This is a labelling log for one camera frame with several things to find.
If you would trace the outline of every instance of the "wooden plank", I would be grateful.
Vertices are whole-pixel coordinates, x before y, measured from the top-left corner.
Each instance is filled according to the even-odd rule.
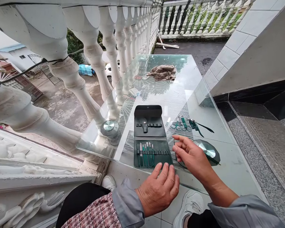
[[[157,44],[157,45],[166,46],[166,47],[171,47],[171,48],[179,48],[179,46],[177,46],[177,45],[162,44],[162,43],[156,43],[156,44]]]

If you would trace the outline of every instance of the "gray sleeve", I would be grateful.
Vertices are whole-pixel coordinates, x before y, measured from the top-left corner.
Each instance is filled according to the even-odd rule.
[[[273,209],[255,195],[241,196],[229,207],[208,204],[218,224],[222,227],[285,227]]]
[[[114,189],[112,199],[122,228],[138,228],[144,225],[143,206],[128,178]]]

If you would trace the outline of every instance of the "hand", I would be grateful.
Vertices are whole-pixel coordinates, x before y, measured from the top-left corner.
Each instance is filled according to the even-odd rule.
[[[176,142],[173,146],[177,161],[184,162],[187,169],[202,184],[204,184],[211,176],[216,176],[210,162],[200,147],[187,137],[179,135],[173,135],[172,137],[175,140],[179,140],[179,142]]]
[[[180,188],[180,178],[174,174],[174,166],[158,163],[154,171],[135,189],[142,203],[145,218],[165,210],[177,196]]]

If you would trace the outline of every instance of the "blue tarp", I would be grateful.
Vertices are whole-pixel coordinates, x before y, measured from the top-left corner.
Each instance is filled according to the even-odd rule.
[[[95,71],[89,65],[79,64],[79,74],[93,76]]]

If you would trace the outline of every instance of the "roof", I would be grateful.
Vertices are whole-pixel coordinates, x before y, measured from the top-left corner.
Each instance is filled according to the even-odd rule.
[[[10,51],[14,51],[14,50],[21,49],[21,48],[25,48],[25,45],[16,44],[16,45],[12,45],[9,47],[0,48],[0,51],[1,52],[10,52]]]

